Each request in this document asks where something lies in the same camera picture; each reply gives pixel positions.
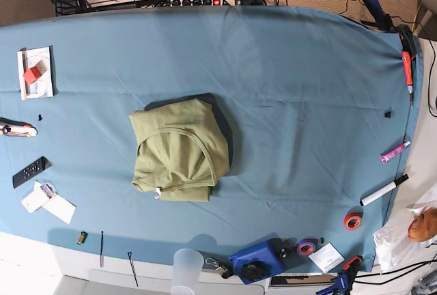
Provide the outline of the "olive green t-shirt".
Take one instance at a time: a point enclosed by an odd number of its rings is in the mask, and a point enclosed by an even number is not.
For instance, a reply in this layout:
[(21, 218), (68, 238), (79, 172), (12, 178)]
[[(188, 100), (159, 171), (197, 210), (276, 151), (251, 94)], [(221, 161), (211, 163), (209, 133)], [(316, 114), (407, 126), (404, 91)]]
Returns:
[(129, 116), (137, 140), (132, 185), (162, 201), (207, 202), (230, 168), (214, 97), (155, 102)]

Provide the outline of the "blue plastic box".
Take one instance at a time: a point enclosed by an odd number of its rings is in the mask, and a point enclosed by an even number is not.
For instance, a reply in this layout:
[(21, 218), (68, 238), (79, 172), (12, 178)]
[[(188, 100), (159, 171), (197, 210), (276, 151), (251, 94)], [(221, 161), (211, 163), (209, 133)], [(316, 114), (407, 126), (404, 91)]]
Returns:
[(228, 257), (232, 270), (248, 285), (274, 277), (285, 271), (283, 258), (271, 240), (243, 249)]

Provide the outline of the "translucent plastic cup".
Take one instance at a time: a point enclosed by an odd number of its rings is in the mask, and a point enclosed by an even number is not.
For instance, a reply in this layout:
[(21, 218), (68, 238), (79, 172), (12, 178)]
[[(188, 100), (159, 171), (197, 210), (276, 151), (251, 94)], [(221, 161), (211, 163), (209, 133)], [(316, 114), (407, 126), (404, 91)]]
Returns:
[(193, 249), (180, 249), (173, 256), (171, 295), (195, 295), (204, 265), (203, 255)]

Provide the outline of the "purple tape roll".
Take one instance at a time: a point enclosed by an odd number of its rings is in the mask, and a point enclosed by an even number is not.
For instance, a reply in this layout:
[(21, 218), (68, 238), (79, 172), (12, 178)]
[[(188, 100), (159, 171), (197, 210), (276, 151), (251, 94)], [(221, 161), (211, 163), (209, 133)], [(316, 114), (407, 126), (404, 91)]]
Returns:
[(299, 256), (307, 257), (317, 249), (317, 245), (317, 238), (304, 238), (297, 242), (296, 252)]

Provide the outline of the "black zip tie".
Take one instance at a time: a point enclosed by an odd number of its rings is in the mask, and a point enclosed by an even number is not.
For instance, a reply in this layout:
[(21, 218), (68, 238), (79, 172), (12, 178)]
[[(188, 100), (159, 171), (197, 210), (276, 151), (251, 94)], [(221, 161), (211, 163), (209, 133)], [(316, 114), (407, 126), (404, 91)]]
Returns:
[(100, 267), (103, 268), (104, 266), (104, 255), (103, 255), (103, 250), (104, 250), (104, 231), (100, 232)]
[(135, 265), (134, 265), (134, 262), (132, 260), (132, 252), (130, 252), (130, 251), (127, 252), (127, 255), (128, 255), (128, 260), (130, 262), (130, 267), (131, 267), (131, 270), (132, 270), (132, 275), (134, 277), (136, 287), (139, 287), (139, 283), (138, 283), (138, 280), (137, 280), (137, 274), (136, 274), (136, 270), (135, 270)]

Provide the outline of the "red tape roll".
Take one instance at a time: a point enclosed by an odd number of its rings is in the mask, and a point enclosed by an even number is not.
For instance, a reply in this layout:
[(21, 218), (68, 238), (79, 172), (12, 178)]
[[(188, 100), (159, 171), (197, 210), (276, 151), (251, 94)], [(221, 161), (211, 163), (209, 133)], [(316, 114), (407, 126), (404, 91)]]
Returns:
[(348, 231), (354, 231), (361, 226), (362, 214), (361, 213), (349, 213), (343, 220), (343, 225)]

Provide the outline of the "white paper sheet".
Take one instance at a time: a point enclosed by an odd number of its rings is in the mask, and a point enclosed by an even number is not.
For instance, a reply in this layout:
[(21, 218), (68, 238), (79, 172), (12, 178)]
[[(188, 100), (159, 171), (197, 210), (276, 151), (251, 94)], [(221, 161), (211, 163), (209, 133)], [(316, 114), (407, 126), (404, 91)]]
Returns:
[(76, 206), (57, 194), (52, 184), (48, 182), (35, 181), (33, 189), (35, 191), (42, 191), (48, 200), (42, 205), (46, 211), (56, 216), (66, 224), (70, 224)]

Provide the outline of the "black remote control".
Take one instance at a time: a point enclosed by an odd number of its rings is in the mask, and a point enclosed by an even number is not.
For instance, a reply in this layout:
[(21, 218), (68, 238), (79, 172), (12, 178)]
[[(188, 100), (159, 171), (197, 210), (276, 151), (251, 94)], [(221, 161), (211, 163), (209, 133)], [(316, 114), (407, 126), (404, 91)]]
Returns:
[(30, 179), (36, 177), (37, 175), (45, 171), (48, 167), (50, 167), (50, 165), (51, 164), (49, 163), (47, 158), (41, 156), (39, 159), (35, 160), (30, 165), (21, 169), (12, 177), (13, 188), (18, 188)]

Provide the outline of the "white card package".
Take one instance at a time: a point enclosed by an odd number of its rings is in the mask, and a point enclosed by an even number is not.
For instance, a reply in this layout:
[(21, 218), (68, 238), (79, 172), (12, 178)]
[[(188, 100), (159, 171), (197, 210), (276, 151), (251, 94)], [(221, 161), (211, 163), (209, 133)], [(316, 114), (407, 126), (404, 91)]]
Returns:
[(28, 196), (22, 199), (21, 204), (29, 213), (32, 213), (48, 203), (54, 196), (56, 196), (56, 192), (52, 187), (43, 183), (34, 186)]

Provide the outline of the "red cube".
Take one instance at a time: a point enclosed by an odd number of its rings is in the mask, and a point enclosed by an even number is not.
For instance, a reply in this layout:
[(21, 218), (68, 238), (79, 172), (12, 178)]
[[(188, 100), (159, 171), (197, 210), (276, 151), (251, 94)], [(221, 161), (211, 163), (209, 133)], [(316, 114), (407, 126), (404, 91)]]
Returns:
[(34, 66), (28, 68), (23, 74), (25, 84), (31, 85), (35, 83), (45, 72), (46, 68), (44, 66)]

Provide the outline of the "blue orange bar clamp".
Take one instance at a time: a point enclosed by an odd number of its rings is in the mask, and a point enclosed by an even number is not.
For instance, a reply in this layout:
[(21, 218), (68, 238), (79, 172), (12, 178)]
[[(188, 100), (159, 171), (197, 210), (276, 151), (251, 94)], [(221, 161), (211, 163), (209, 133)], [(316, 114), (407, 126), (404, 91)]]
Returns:
[(316, 295), (329, 295), (329, 294), (345, 294), (348, 295), (352, 291), (352, 285), (357, 276), (359, 266), (363, 257), (360, 255), (354, 256), (344, 266), (343, 270), (334, 279), (334, 284), (328, 288), (316, 292)]

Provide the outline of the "orange screwdriver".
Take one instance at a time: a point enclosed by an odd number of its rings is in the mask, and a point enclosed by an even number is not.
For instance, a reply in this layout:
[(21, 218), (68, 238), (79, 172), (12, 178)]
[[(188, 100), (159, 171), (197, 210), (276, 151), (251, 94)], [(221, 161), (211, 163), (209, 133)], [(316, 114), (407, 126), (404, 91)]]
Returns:
[(406, 85), (408, 88), (410, 106), (413, 107), (414, 95), (413, 95), (413, 78), (412, 78), (412, 68), (411, 68), (411, 57), (408, 51), (402, 52), (402, 61), (404, 65), (404, 72), (406, 75)]

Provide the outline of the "black orange clamp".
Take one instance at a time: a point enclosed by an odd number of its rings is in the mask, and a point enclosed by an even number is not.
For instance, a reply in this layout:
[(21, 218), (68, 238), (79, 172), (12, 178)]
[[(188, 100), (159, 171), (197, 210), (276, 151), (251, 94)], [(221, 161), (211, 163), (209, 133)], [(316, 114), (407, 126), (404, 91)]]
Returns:
[(408, 52), (411, 59), (414, 59), (417, 54), (417, 49), (414, 42), (414, 36), (412, 30), (406, 24), (400, 24), (397, 26), (403, 51)]

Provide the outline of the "white plastic bag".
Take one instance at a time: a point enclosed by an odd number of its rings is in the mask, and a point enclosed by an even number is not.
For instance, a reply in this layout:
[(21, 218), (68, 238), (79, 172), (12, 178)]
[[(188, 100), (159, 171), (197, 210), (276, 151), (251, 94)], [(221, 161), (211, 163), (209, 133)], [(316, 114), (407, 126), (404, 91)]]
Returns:
[(373, 233), (376, 257), (382, 272), (402, 265), (436, 241), (436, 235), (424, 242), (415, 242), (408, 237), (408, 228), (414, 218), (430, 208), (436, 209), (436, 186), (431, 187), (412, 207), (399, 211)]

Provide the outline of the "orange furry object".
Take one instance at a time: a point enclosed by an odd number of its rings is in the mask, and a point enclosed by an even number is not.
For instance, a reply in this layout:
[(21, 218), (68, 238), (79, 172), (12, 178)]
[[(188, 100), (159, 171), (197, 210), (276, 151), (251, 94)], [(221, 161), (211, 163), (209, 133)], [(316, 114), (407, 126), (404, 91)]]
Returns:
[(408, 228), (409, 239), (415, 242), (424, 242), (437, 234), (436, 209), (430, 208), (416, 216)]

